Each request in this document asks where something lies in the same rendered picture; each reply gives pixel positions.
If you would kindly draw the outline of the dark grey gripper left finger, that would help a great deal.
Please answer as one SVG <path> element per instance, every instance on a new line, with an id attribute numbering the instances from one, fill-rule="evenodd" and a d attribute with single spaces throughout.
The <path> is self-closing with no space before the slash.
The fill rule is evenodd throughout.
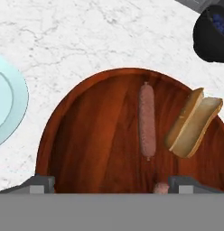
<path id="1" fill-rule="evenodd" d="M 0 190 L 0 194 L 53 194 L 54 184 L 53 176 L 34 175 L 21 185 Z"/>

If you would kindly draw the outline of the grey appliance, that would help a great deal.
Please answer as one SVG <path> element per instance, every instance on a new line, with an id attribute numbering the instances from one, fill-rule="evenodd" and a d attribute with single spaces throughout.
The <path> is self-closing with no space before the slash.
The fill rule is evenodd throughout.
<path id="1" fill-rule="evenodd" d="M 176 2 L 190 8 L 192 11 L 201 14 L 210 5 L 221 5 L 224 7 L 224 0 L 175 0 Z"/>

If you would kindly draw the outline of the tan hot dog bun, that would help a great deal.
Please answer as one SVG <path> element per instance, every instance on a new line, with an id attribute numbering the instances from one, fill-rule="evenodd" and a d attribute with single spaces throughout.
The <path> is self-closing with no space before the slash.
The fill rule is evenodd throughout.
<path id="1" fill-rule="evenodd" d="M 197 152 L 210 123 L 223 106 L 221 98 L 205 97 L 203 90 L 197 88 L 190 93 L 166 135 L 167 149 L 180 158 L 191 158 Z"/>

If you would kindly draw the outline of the black bowl with blue contents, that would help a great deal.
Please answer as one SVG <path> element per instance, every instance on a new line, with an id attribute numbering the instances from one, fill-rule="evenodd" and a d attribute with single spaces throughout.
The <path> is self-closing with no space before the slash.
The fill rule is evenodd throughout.
<path id="1" fill-rule="evenodd" d="M 193 49 L 202 60 L 224 63 L 224 35 L 213 24 L 214 14 L 224 18 L 224 6 L 210 5 L 203 10 L 193 27 Z"/>

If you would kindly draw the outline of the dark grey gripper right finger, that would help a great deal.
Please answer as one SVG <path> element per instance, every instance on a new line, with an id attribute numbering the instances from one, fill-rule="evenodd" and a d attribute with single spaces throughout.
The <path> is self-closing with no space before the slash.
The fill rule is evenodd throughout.
<path id="1" fill-rule="evenodd" d="M 168 179 L 168 192 L 172 194 L 211 194 L 221 193 L 221 190 L 200 184 L 188 176 L 171 176 Z"/>

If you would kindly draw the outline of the brown wooden bowl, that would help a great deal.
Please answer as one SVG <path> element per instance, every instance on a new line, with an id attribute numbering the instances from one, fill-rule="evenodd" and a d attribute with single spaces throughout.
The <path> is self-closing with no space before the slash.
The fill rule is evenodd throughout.
<path id="1" fill-rule="evenodd" d="M 138 91 L 154 88 L 156 153 L 139 150 Z M 190 89 L 148 69 L 100 72 L 80 82 L 56 107 L 40 141 L 36 171 L 59 193 L 150 193 L 171 175 L 192 176 L 224 190 L 224 124 L 215 118 L 190 159 L 169 152 L 164 137 Z"/>

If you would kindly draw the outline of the light blue plate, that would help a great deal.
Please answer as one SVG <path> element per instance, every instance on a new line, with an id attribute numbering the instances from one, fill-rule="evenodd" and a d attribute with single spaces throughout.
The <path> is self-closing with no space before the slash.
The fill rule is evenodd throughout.
<path id="1" fill-rule="evenodd" d="M 29 92 L 19 70 L 0 56 L 0 145 L 22 122 Z"/>

